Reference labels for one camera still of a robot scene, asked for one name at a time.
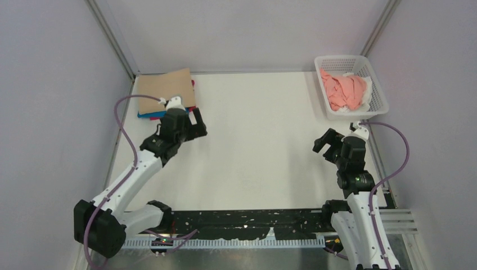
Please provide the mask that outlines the beige t shirt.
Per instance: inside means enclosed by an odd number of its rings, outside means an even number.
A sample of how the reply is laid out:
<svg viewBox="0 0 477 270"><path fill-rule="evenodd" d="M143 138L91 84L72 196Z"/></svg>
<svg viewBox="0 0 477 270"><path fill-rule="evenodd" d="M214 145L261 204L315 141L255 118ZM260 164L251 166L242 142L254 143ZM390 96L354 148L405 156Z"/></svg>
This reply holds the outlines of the beige t shirt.
<svg viewBox="0 0 477 270"><path fill-rule="evenodd" d="M194 85L189 68L161 75L140 75L136 83L139 95L166 100L174 96L181 96L184 107L196 106Z"/></svg>

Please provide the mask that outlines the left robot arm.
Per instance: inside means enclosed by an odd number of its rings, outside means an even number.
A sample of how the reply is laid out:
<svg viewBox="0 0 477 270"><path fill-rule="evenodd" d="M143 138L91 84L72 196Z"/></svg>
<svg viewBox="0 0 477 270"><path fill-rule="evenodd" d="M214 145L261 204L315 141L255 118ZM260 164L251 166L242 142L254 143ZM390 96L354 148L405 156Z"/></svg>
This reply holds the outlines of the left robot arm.
<svg viewBox="0 0 477 270"><path fill-rule="evenodd" d="M126 211L141 188L174 157L181 145L207 135L199 108L190 113L169 109L156 132L134 151L131 165L91 201L80 200L74 207L74 238L87 250L114 257L126 240L148 229L168 232L173 224L171 207L152 200L138 210Z"/></svg>

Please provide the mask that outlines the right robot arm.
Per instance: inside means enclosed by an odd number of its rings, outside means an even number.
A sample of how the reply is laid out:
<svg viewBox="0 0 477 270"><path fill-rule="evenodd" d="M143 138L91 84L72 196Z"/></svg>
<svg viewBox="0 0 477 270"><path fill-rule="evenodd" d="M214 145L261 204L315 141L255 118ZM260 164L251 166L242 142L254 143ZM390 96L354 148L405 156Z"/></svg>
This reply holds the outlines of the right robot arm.
<svg viewBox="0 0 477 270"><path fill-rule="evenodd" d="M342 200L324 203L321 223L337 232L351 269L401 269L380 217L377 186L365 169L368 137L364 127L352 128L347 136L330 128L315 140L314 152L329 146L323 157L336 165L344 194Z"/></svg>

